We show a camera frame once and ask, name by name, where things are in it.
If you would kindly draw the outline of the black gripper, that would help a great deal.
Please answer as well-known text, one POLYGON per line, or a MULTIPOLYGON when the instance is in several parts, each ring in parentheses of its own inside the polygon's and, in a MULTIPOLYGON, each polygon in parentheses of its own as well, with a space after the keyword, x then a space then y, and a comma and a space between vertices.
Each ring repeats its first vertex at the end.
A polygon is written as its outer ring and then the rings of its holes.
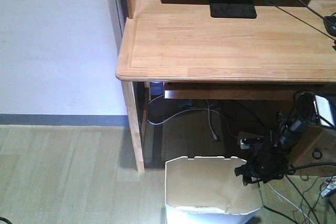
POLYGON ((236 176, 242 175, 243 184, 267 183, 273 179, 282 179, 291 167, 286 159, 288 151, 283 149, 276 132, 270 130, 263 135, 261 144, 254 144, 252 153, 245 164, 236 167, 236 176))

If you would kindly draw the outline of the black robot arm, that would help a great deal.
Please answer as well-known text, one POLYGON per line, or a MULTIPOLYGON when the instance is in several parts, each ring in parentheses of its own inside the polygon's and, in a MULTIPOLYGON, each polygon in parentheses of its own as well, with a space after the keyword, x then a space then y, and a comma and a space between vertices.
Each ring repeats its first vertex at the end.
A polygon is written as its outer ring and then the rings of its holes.
POLYGON ((289 115, 279 122, 277 129, 256 136, 241 132, 238 137, 241 149, 253 153, 245 164, 234 169, 235 176, 241 176, 246 186, 283 179, 285 175, 307 168, 307 165, 293 167, 286 155, 310 126, 335 131, 335 94, 297 91, 289 115))

